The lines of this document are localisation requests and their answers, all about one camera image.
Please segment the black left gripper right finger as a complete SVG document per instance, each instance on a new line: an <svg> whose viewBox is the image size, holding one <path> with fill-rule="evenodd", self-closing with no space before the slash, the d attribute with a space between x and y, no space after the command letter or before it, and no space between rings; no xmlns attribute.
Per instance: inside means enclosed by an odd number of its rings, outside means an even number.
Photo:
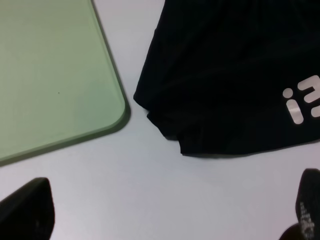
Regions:
<svg viewBox="0 0 320 240"><path fill-rule="evenodd" d="M305 240L320 238L320 171L307 168L302 173L296 204L296 216Z"/></svg>

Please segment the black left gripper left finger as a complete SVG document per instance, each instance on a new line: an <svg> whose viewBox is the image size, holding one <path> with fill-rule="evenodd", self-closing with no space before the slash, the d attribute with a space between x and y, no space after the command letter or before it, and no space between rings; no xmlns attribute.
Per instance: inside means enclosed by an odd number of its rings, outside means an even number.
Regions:
<svg viewBox="0 0 320 240"><path fill-rule="evenodd" d="M0 201L2 240L49 240L55 226L50 181L37 177Z"/></svg>

